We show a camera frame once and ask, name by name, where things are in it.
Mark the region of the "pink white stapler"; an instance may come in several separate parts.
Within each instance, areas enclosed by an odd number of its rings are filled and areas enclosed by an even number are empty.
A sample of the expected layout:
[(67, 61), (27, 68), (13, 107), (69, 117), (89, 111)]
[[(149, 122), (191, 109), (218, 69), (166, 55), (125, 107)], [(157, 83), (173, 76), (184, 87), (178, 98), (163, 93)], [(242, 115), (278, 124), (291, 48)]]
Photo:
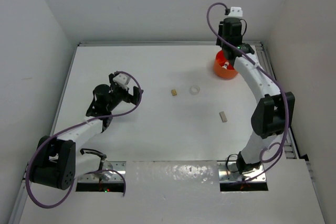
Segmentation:
[(229, 67), (229, 62), (227, 61), (223, 64), (223, 68), (227, 69), (228, 67)]

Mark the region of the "tan eraser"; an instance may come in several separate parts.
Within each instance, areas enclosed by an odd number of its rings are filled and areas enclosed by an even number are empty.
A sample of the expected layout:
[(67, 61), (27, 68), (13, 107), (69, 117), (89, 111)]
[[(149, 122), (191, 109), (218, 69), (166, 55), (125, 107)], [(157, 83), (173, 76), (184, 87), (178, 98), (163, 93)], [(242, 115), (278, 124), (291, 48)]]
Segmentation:
[(171, 94), (172, 96), (176, 96), (177, 95), (177, 91), (175, 89), (171, 90)]

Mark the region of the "clear tape roll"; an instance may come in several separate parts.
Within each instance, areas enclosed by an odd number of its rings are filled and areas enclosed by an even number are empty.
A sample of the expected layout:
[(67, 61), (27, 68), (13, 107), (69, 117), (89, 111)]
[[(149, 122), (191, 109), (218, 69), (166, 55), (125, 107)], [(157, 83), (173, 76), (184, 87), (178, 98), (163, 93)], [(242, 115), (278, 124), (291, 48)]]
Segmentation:
[(191, 95), (197, 95), (197, 94), (199, 94), (200, 90), (201, 90), (200, 87), (197, 86), (197, 85), (192, 85), (189, 88), (189, 92), (190, 92)]

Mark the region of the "beige staple box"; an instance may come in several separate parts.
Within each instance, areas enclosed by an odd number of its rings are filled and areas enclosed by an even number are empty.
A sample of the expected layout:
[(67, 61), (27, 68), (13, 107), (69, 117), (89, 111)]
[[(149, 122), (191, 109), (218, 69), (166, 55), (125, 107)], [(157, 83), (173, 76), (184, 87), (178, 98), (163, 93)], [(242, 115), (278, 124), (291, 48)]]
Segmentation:
[(227, 122), (227, 117), (224, 111), (219, 112), (219, 116), (223, 123)]

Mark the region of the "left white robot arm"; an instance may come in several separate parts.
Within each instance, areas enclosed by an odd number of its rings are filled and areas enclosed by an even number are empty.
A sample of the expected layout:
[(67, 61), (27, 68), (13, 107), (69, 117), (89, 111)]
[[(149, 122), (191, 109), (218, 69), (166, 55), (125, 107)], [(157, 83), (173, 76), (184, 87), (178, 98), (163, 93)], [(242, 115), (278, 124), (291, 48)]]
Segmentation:
[(127, 72), (109, 74), (109, 84), (100, 84), (92, 92), (93, 99), (84, 120), (53, 136), (40, 139), (27, 167), (29, 182), (66, 190), (73, 183), (78, 162), (76, 156), (85, 154), (83, 146), (103, 133), (117, 114), (113, 110), (122, 102), (138, 107), (143, 90), (137, 83), (133, 92), (128, 84), (135, 78)]

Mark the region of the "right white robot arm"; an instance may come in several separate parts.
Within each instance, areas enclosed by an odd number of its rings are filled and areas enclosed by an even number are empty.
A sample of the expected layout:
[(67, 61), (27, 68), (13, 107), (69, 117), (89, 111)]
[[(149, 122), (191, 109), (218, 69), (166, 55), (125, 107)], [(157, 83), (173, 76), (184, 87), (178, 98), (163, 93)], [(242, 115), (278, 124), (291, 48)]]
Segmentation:
[(261, 165), (263, 152), (278, 137), (285, 137), (291, 124), (295, 96), (281, 93), (280, 88), (256, 59), (254, 50), (243, 42), (240, 18), (228, 17), (219, 24), (217, 45), (225, 58), (243, 77), (251, 89), (257, 106), (251, 116), (253, 132), (246, 146), (238, 153), (236, 167), (240, 174)]

